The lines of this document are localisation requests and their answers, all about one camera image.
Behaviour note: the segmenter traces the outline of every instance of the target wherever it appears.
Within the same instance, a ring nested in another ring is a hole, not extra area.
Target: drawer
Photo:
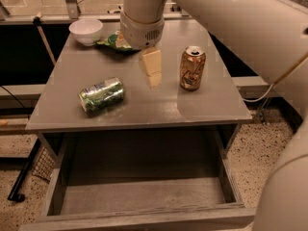
[[[215,126],[65,134],[34,230],[242,228],[246,209]]]

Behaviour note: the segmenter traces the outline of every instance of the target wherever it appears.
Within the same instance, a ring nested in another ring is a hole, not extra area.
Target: table
[[[118,28],[118,22],[104,23],[106,36]],[[195,91],[179,85],[181,56],[189,45],[203,47],[207,57]],[[201,224],[229,228],[252,221],[254,210],[244,207],[226,157],[235,132],[251,115],[208,32],[192,19],[167,20],[158,46],[163,77],[152,89],[139,52],[86,47],[69,36],[27,125],[58,167],[44,217],[21,230],[54,230],[54,225],[57,230],[185,230],[187,225],[198,230]],[[110,77],[123,82],[124,101],[87,115],[77,93]],[[108,204],[97,204],[103,199]]]

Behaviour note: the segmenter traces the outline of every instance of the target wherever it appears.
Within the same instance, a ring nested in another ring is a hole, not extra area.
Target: can top
[[[186,49],[186,53],[193,57],[198,57],[204,54],[204,50],[200,46],[189,46]]]

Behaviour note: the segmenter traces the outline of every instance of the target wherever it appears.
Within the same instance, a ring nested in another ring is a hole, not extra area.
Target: white bowl
[[[80,19],[71,23],[68,29],[77,41],[92,46],[102,37],[103,23],[98,19]]]

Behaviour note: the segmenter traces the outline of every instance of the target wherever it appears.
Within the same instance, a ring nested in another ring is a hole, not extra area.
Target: soda can
[[[200,87],[205,52],[199,46],[189,46],[183,52],[180,65],[180,85],[186,90],[197,90]]]
[[[85,112],[93,113],[122,101],[124,86],[116,77],[83,89],[78,93]]]

